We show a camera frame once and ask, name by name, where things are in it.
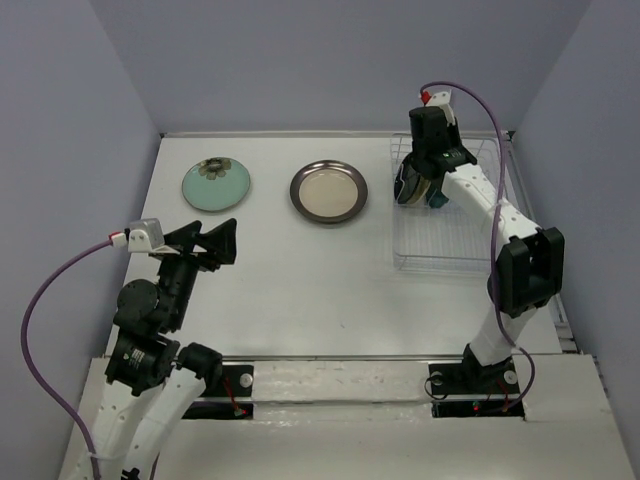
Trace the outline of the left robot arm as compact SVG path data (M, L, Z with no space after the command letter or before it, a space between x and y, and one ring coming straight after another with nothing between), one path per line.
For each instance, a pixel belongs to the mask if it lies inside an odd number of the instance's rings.
M204 345L181 346L181 329L196 278L234 264L237 221L203 231L193 221L169 233L156 218L141 219L112 243L159 262L154 281L136 279L120 290L113 323L115 345L92 427L103 479L148 479L162 444L200 395L221 383L222 356Z

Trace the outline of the light green floral plate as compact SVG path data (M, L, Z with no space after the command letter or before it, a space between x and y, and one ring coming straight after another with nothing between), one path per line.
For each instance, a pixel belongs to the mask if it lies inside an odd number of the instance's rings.
M229 157L211 157L187 171L181 193L191 207L216 213L239 204L250 187L249 171L241 162Z

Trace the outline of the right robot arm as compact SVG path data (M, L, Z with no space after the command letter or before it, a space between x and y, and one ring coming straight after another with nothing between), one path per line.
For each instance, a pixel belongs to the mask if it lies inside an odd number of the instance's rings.
M427 378L436 401L456 395L490 396L508 384L512 354L526 323L562 287L565 238L544 229L504 197L463 145L448 106L422 106L409 113L411 150L400 164L394 197L412 205L427 193L460 207L489 241L491 307L458 363L441 364Z

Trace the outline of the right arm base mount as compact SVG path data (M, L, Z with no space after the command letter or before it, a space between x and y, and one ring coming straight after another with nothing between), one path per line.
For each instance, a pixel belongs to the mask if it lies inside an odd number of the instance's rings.
M524 418L519 379L512 359L490 367L487 375L472 377L461 362L429 365L424 390L436 419L512 417Z

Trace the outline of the brown rimmed cream plate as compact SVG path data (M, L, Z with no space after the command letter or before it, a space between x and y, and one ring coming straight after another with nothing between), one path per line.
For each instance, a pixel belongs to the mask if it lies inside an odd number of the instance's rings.
M319 160L302 167L292 178L289 198L306 220L337 225L357 217L367 204L368 184L354 166Z

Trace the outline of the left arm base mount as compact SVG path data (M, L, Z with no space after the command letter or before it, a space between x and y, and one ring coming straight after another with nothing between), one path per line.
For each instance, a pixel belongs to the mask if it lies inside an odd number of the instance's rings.
M224 364L214 387L207 387L183 414L183 420L252 420L254 366L248 363Z

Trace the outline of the cream plate with black spot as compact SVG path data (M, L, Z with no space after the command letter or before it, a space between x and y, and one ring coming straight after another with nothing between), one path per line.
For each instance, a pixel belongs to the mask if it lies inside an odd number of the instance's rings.
M419 180L416 183L416 186L415 186L413 192L409 196L409 198L407 200L407 204L408 205L413 205L413 204L418 203L425 196L425 194L428 191L430 185L431 185L431 182L429 180L425 180L425 179Z

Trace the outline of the teal scalloped plate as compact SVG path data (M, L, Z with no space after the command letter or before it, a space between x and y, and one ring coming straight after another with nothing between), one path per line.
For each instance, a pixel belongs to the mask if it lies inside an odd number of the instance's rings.
M449 199L437 188L430 188L425 195L425 203L429 208L439 209L449 202Z

